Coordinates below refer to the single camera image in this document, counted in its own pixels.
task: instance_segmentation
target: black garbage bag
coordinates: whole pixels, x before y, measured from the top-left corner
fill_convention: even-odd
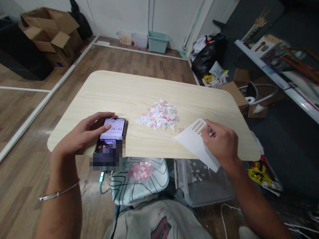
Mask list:
[[[71,16],[76,20],[76,22],[80,25],[80,27],[77,29],[77,32],[79,33],[82,40],[88,39],[93,35],[93,32],[91,30],[91,27],[89,23],[87,22],[87,19],[85,16],[80,13],[80,9],[78,4],[75,0],[70,0],[71,3]]]
[[[218,61],[218,63],[223,66],[226,48],[227,41],[225,37],[207,44],[192,62],[192,71],[197,77],[203,78],[209,75],[209,70],[215,61]]]

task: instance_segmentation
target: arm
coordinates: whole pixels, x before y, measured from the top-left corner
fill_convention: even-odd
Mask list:
[[[250,228],[261,238],[293,238],[274,209],[253,185],[242,161],[237,156],[238,136],[226,126],[205,120],[202,138],[225,170],[233,185],[240,209]],[[216,133],[210,137],[210,129]]]
[[[75,153],[89,141],[111,128],[98,127],[106,117],[117,117],[114,113],[99,112],[82,120],[54,148],[50,158],[50,178],[46,195],[62,192],[79,180]],[[43,201],[43,207],[36,231],[38,238],[80,238],[82,226],[82,202],[80,186],[66,193]]]

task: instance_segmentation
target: plastic bin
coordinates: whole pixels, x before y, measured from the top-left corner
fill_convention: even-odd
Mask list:
[[[123,45],[132,45],[133,44],[133,34],[124,31],[118,31],[116,33],[119,36],[120,43]]]
[[[168,41],[166,34],[149,31],[149,51],[165,53]]]
[[[233,188],[228,176],[222,168],[217,173],[211,169],[205,169],[205,164],[200,160],[191,160],[191,166],[194,171],[200,170],[198,175],[203,179],[201,182],[197,179],[194,183],[187,183],[186,160],[175,160],[175,183],[177,187],[184,192],[185,201],[191,207],[200,207],[215,203],[225,202],[235,197]]]
[[[134,46],[141,49],[147,48],[148,37],[146,34],[133,33]]]

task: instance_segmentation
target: white plastic scraper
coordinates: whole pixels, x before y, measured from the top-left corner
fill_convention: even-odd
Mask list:
[[[206,122],[203,119],[198,119],[175,138],[193,155],[199,158],[200,161],[206,164],[214,172],[217,172],[220,164],[208,150],[201,136],[201,130],[205,125]]]

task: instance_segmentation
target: light wood tabletop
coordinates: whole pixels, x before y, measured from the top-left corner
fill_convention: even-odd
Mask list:
[[[172,103],[179,117],[175,130],[148,128],[136,122],[147,108],[163,99]],[[96,113],[116,112],[128,120],[126,157],[197,159],[174,137],[179,128],[187,128],[198,118],[210,119],[232,128],[239,137],[238,156],[243,161],[258,161],[260,151],[235,100],[226,91],[117,73],[93,72],[62,116],[48,139],[52,151],[59,141],[82,119]],[[91,155],[97,140],[82,152]]]

